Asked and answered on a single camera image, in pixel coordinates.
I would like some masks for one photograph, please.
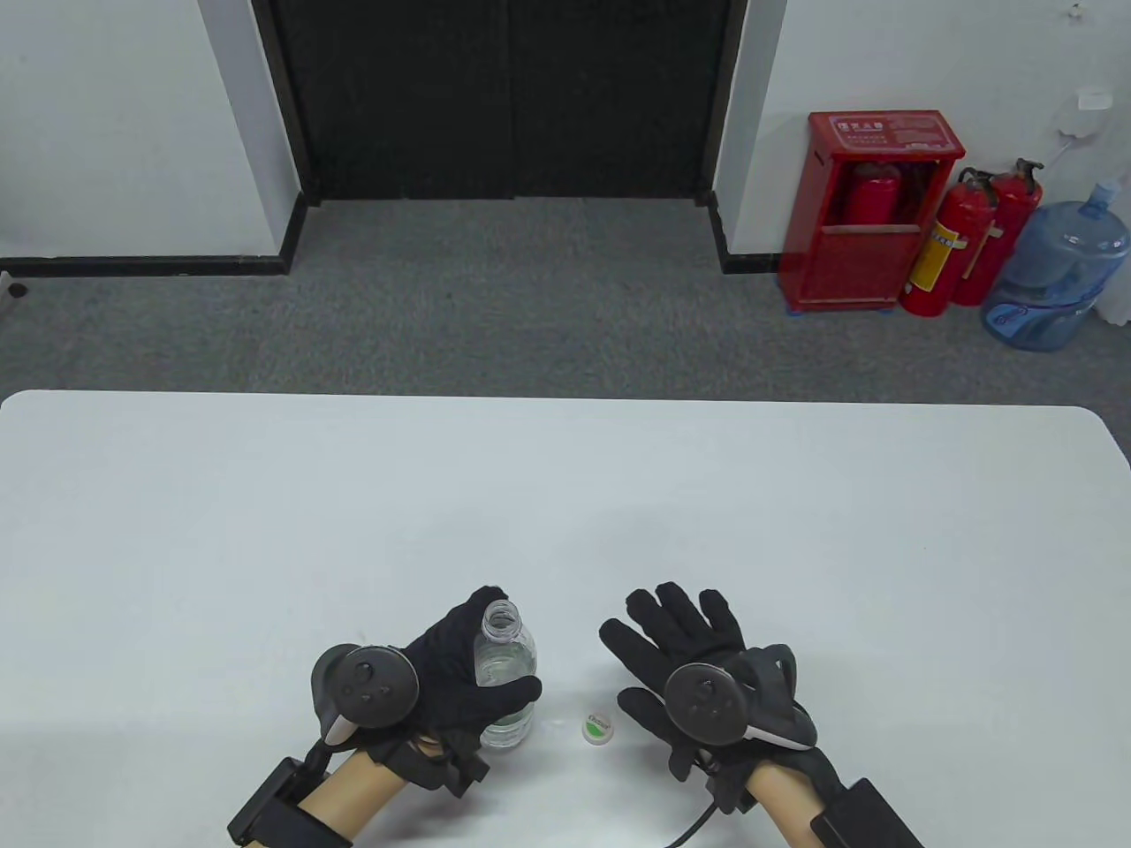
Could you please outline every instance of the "gloved hand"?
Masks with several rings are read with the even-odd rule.
[[[411,782],[430,789],[448,786],[456,795],[472,780],[482,780],[487,767],[475,755],[480,736],[487,726],[542,695],[542,682],[533,675],[501,686],[475,683],[475,637],[483,613],[506,597],[499,587],[484,586],[413,640],[402,650],[420,684],[408,717],[392,727],[359,728],[345,743],[328,750],[363,750]],[[316,687],[316,706],[319,695]],[[422,739],[429,744],[422,746]],[[422,753],[434,752],[432,742],[442,750],[441,755]]]
[[[676,668],[688,663],[733,665],[729,660],[745,650],[742,629],[717,590],[701,592],[699,605],[702,614],[675,583],[656,587],[656,597],[637,589],[628,597],[628,614],[651,641],[616,618],[601,626],[605,647],[651,690],[625,689],[616,699],[621,709],[672,746],[668,769],[676,780],[687,780],[692,765],[707,772],[707,788],[724,813],[746,812],[754,805],[746,782],[754,769],[768,760],[801,771],[813,782],[818,795],[831,799],[843,787],[818,749],[789,751],[759,739],[705,745],[680,730],[668,717],[656,694],[663,694]]]

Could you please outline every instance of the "fire extinguisher label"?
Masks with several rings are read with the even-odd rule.
[[[934,230],[931,231],[931,237],[923,245],[923,252],[912,270],[912,285],[924,292],[932,291],[934,284],[939,282],[950,254],[956,249],[961,250],[965,246],[966,243],[959,240],[958,233],[935,223]]]

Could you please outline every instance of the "green bottle cap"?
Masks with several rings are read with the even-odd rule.
[[[604,745],[613,738],[613,722],[608,716],[590,712],[581,725],[581,735],[590,745]]]

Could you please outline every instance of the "fire extinguisher handle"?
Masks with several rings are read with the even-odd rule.
[[[1034,171],[1044,171],[1045,164],[1043,162],[1034,162],[1033,159],[1018,159],[1015,166],[1017,173],[1025,180],[1025,185],[1030,194],[1037,192],[1037,178],[1033,174]]]
[[[990,198],[990,204],[996,207],[998,192],[993,188],[993,178],[994,174],[991,174],[988,171],[982,171],[976,167],[964,167],[962,172],[958,175],[958,182],[984,191],[986,197]]]

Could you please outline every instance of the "black door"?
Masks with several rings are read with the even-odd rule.
[[[729,0],[271,0],[327,198],[691,197]]]
[[[691,197],[728,0],[510,0],[516,192]]]
[[[512,197],[506,0],[274,0],[322,196]]]

